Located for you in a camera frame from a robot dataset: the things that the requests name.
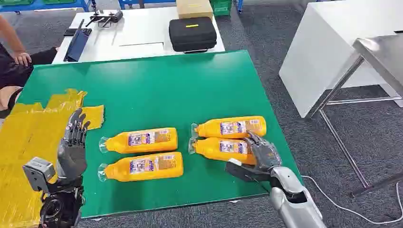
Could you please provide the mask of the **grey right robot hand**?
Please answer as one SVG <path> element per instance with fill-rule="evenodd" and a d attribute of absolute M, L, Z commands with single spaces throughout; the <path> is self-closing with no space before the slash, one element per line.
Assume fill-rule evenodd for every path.
<path fill-rule="evenodd" d="M 247 131 L 247 134 L 244 140 L 255 157 L 255 170 L 269 172 L 273 167 L 282 165 L 282 159 L 273 143 L 252 131 Z"/>

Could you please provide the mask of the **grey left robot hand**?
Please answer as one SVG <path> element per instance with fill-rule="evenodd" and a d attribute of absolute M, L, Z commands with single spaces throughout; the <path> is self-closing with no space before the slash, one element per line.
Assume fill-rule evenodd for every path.
<path fill-rule="evenodd" d="M 82 108 L 75 110 L 65 127 L 57 152 L 57 174 L 60 180 L 75 180 L 87 168 L 86 135 L 90 122 L 85 122 Z"/>

